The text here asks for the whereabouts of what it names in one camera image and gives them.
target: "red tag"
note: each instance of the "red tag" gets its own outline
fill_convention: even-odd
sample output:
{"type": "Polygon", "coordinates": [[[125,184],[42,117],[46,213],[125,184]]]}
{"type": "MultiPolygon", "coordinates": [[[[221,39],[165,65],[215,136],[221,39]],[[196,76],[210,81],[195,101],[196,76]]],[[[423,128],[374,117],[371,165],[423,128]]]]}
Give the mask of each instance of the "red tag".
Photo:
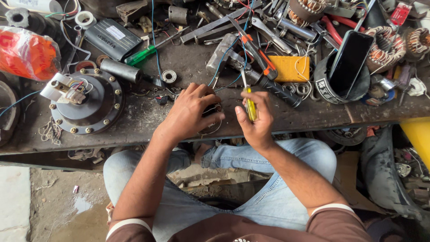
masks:
{"type": "Polygon", "coordinates": [[[391,14],[391,17],[393,18],[391,19],[391,21],[393,22],[393,24],[401,26],[408,17],[411,8],[412,6],[406,5],[404,3],[399,3],[397,5],[397,8],[391,14]]]}

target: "black phone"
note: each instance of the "black phone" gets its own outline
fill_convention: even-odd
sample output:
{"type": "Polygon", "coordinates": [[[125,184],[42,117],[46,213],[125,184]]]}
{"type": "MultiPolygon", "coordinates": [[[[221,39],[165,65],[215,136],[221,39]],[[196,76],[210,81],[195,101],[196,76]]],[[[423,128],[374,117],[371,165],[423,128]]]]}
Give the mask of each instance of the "black phone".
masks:
{"type": "Polygon", "coordinates": [[[339,96],[348,96],[374,41],[367,34],[346,32],[329,75],[330,86],[339,96]]]}

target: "foot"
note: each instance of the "foot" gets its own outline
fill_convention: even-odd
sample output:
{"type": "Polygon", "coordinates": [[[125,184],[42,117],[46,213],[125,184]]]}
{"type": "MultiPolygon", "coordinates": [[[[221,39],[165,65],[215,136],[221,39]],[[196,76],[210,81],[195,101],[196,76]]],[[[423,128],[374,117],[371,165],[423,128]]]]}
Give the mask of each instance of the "foot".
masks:
{"type": "Polygon", "coordinates": [[[194,162],[196,162],[197,164],[200,164],[201,163],[200,159],[202,158],[203,154],[206,152],[206,150],[212,147],[213,145],[202,143],[196,151],[196,155],[194,156],[194,162]]]}

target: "orange plastic bag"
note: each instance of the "orange plastic bag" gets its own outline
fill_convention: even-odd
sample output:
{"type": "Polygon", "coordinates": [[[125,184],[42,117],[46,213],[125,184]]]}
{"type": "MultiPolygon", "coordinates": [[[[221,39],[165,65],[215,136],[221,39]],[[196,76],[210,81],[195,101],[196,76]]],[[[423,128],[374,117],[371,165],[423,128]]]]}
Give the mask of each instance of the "orange plastic bag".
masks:
{"type": "Polygon", "coordinates": [[[59,71],[60,50],[49,36],[23,28],[0,26],[0,71],[49,81],[59,71]]]}

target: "hand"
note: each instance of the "hand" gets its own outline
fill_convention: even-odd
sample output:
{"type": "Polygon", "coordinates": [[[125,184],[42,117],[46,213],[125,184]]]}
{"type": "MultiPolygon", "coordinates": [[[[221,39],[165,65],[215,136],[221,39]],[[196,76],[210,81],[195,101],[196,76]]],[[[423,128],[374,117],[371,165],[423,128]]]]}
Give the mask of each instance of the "hand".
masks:
{"type": "Polygon", "coordinates": [[[172,139],[178,143],[185,138],[194,136],[197,132],[225,118],[222,112],[202,118],[205,108],[221,98],[215,95],[212,88],[202,84],[191,83],[182,90],[166,119],[155,130],[154,135],[172,139]]]}
{"type": "Polygon", "coordinates": [[[242,127],[246,141],[257,151],[263,152],[275,145],[272,140],[272,123],[273,123],[273,105],[269,98],[268,92],[254,92],[240,94],[243,99],[243,105],[246,99],[251,99],[256,105],[257,120],[251,122],[248,114],[242,107],[235,108],[237,120],[242,127]]]}

